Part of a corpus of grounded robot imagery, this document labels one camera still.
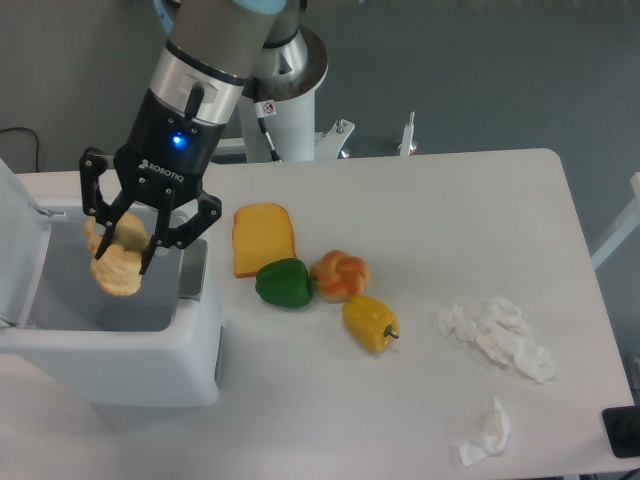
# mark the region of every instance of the robotiq logo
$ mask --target robotiq logo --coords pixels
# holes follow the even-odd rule
[[[171,170],[167,170],[166,168],[154,165],[153,163],[149,163],[148,160],[142,160],[142,163],[138,165],[138,170],[153,170],[154,172],[158,172],[160,175],[173,178],[180,183],[182,183],[182,181],[184,180],[184,177],[182,175],[178,175],[176,172],[172,172]]]

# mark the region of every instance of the white bin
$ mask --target white bin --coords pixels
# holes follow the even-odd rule
[[[64,215],[34,213],[38,204],[7,171],[0,161],[3,198],[14,192],[24,208],[15,208],[17,200],[4,202],[11,211],[0,204],[0,221],[18,219],[0,230],[0,317],[16,325],[0,328],[0,353],[24,357],[98,404],[213,403],[225,321],[207,267],[207,241],[156,256],[136,295],[112,297],[89,271],[80,199],[43,203]],[[135,213],[152,231],[155,214]],[[38,232],[41,240],[25,241]],[[46,254],[37,251],[42,248]],[[28,294],[32,287],[35,295]]]

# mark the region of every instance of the gray floor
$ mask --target gray floor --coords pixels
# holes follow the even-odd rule
[[[394,154],[415,110],[421,153],[555,150],[588,244],[632,198],[637,2],[328,3],[346,5],[305,20],[330,55],[317,127],[355,122],[354,156]],[[163,42],[151,0],[0,2],[0,129],[37,130],[47,171],[75,169],[89,145],[114,151]],[[235,119],[226,136],[239,136]],[[0,136],[15,172],[33,170],[32,148],[26,135]],[[621,352],[640,351],[640,233],[598,279]]]

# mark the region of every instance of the yellow bell pepper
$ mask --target yellow bell pepper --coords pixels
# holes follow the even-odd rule
[[[353,336],[373,353],[383,352],[400,332],[400,324],[391,309],[364,295],[357,295],[344,304],[342,319]]]

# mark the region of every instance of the bin lid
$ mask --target bin lid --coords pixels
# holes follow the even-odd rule
[[[48,217],[0,159],[0,326],[24,326],[47,253]]]

